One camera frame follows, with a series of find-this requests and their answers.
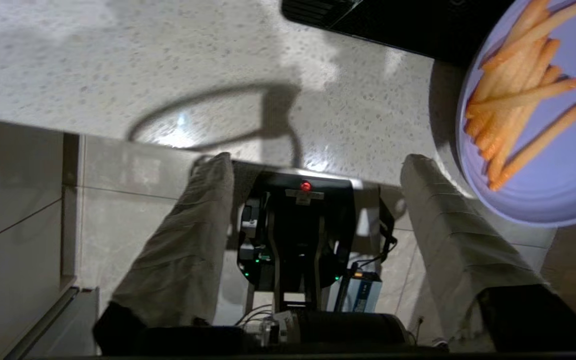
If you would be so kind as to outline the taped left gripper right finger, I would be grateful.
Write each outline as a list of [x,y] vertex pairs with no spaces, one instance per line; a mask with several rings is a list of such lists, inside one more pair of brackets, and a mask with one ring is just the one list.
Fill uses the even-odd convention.
[[576,352],[576,313],[441,173],[412,153],[400,184],[455,353]]

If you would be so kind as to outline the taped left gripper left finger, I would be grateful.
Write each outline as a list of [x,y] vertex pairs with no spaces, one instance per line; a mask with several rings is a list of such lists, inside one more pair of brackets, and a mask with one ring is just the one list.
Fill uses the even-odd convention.
[[189,182],[146,240],[94,324],[104,356],[187,353],[213,330],[233,209],[228,152],[194,167]]

